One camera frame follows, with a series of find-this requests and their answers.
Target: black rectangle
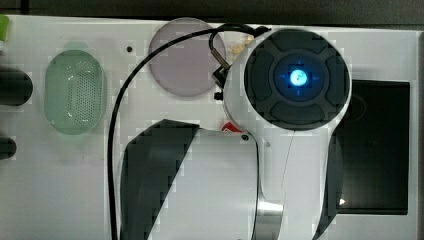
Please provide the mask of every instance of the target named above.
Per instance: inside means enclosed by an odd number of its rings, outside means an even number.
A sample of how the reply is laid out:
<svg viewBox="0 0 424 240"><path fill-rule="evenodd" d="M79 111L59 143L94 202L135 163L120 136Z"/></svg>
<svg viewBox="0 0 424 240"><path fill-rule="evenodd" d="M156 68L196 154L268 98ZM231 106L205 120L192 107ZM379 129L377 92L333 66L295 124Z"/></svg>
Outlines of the black rectangle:
<svg viewBox="0 0 424 240"><path fill-rule="evenodd" d="M409 108L409 83L353 81L336 130L344 171L339 214L407 214Z"/></svg>

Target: pink circular disc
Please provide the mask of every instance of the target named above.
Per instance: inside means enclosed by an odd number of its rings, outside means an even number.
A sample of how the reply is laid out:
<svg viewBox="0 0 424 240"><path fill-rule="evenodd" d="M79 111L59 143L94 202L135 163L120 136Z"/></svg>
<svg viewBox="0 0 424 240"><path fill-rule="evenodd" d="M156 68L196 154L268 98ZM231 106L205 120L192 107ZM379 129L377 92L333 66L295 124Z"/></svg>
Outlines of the pink circular disc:
<svg viewBox="0 0 424 240"><path fill-rule="evenodd" d="M179 18L165 24L150 42L149 53L186 34L211 29L195 18ZM150 61L153 77L167 91L182 97L193 97L215 86L212 73L220 66L209 50L210 34L191 38L169 47ZM219 35L214 47L225 59L225 47Z"/></svg>

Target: glowing light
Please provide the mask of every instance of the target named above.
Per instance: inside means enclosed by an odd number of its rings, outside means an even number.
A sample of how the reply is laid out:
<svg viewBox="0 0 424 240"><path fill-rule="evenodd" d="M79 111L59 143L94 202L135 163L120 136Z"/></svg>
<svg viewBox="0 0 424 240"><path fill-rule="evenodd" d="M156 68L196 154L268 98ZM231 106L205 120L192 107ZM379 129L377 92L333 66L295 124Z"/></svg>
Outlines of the glowing light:
<svg viewBox="0 0 424 240"><path fill-rule="evenodd" d="M294 70L290 74L290 82L295 86L301 87L305 85L307 81L308 81L308 76L302 70Z"/></svg>

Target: green oval object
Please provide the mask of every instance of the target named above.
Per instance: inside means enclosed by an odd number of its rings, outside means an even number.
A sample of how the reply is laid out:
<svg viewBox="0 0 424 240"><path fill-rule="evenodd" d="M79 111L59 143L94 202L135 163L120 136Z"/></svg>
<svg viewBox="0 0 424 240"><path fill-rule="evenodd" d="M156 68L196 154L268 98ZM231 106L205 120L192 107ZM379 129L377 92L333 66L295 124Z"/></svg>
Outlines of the green oval object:
<svg viewBox="0 0 424 240"><path fill-rule="evenodd" d="M68 50L47 68L44 113L57 131L78 135L92 129L105 109L105 74L90 54Z"/></svg>

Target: black cable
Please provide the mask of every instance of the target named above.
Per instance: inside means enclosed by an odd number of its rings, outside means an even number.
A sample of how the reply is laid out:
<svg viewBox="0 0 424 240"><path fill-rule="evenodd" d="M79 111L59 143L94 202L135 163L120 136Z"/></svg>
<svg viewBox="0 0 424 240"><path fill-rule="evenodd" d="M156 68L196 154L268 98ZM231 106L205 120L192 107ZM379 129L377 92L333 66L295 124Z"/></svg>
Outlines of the black cable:
<svg viewBox="0 0 424 240"><path fill-rule="evenodd" d="M253 37L257 37L265 32L268 32L269 28L264 27L264 26L260 26L256 29L249 27L247 25L244 24L231 24L231 23L226 23L223 24L221 26L219 26L217 29L225 29L225 28L238 28L239 31L238 32L243 32L249 35L252 35ZM219 64L221 64L221 66L228 71L230 69L230 64L227 63L227 61L225 61L225 59L221 56L221 54L215 49L215 47L213 46L213 40L215 39L215 36L218 34L218 32L214 32L210 35L209 37L209 49L211 50L212 55L215 57L215 59L219 62Z"/></svg>
<svg viewBox="0 0 424 240"><path fill-rule="evenodd" d="M108 133L108 143L107 143L107 174L108 174L108 189L109 189L109 210L110 210L110 224L111 224L111 234L112 234L112 240L118 240L118 232L117 232L117 226L116 226L116 203L115 203L115 186L113 181L113 137L115 133L115 124L116 124L116 118L118 116L119 106L121 105L121 100L125 94L125 91L127 90L128 86L130 85L131 81L134 79L135 75L140 71L146 63L148 63L152 58L154 58L156 55L158 55L163 50L169 48L172 45L175 45L179 42L185 41L187 39L206 35L206 34L217 34L219 32L224 31L234 31L234 32L244 32L244 33L251 33L250 27L247 27L246 25L235 25L235 24L224 24L218 28L215 29L208 29L203 31L194 32L191 34L184 35L182 37L179 37L177 39L174 39L170 41L169 43L162 45L152 53L150 53L143 61L141 61L138 66L132 71L130 76L128 76L127 80L122 85L121 89L119 90L118 97L115 101L115 106L113 108L112 112L112 118L109 125L109 133Z"/></svg>

